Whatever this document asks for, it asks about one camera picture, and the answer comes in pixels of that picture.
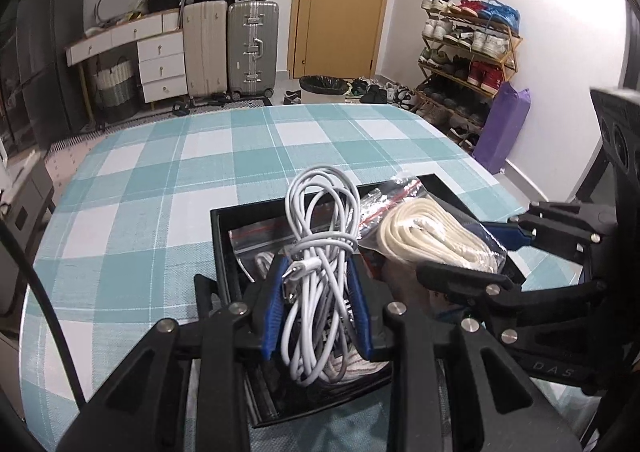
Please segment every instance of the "black tray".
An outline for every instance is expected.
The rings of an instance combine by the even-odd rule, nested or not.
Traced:
[[[418,176],[424,187],[434,196],[476,218],[466,205],[435,174]],[[360,196],[377,188],[379,183],[358,187]],[[229,239],[229,231],[252,223],[284,216],[284,199],[250,203],[212,210],[211,231],[216,261],[218,291],[223,306],[242,300],[250,284],[242,272]],[[507,258],[502,271],[514,282],[521,284],[524,277],[516,265]],[[302,418],[315,412],[355,400],[391,380],[391,367],[356,382],[333,387],[299,387],[289,378],[289,371],[279,355],[258,366],[245,367],[244,386],[249,412],[254,427],[269,426]]]

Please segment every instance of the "black garbage bag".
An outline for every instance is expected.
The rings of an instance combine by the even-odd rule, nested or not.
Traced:
[[[316,95],[343,95],[349,90],[347,80],[322,75],[302,77],[300,87]]]

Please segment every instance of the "white rope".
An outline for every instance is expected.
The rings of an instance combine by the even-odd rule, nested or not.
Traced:
[[[305,191],[320,190],[305,209]],[[329,195],[334,213],[328,231],[313,233],[311,217],[318,201]],[[347,375],[353,358],[355,331],[345,302],[347,260],[358,247],[360,196],[349,177],[334,167],[316,166],[302,171],[287,190],[285,212],[296,236],[290,249],[295,261],[284,274],[287,282],[299,281],[298,296],[284,324],[280,354],[293,380],[307,386],[354,379]],[[300,320],[300,334],[289,356],[291,331]],[[340,358],[333,356],[334,347]],[[375,372],[384,364],[372,364]]]
[[[498,272],[494,252],[430,196],[392,209],[380,223],[377,238],[380,251],[403,264],[434,260]]]

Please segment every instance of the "checkered tablecloth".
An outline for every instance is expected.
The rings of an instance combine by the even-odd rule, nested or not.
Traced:
[[[160,318],[196,319],[193,275],[215,277],[209,211],[283,197],[314,164],[357,183],[437,174],[480,220],[516,200],[424,120],[392,106],[308,105],[212,112],[130,128],[99,143],[50,220],[35,268],[60,317],[89,398]],[[528,288],[565,286],[569,265],[514,255]],[[29,429],[53,450],[76,415],[33,296],[24,309],[20,380]],[[310,418],[251,430],[261,451],[384,450],[388,388]],[[187,420],[193,445],[194,403]]]

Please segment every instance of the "suitcase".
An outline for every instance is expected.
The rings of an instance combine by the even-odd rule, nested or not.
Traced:
[[[253,0],[229,6],[226,30],[229,90],[241,95],[273,96],[278,52],[278,5]]]
[[[226,92],[226,2],[208,0],[184,7],[184,67],[189,96]]]

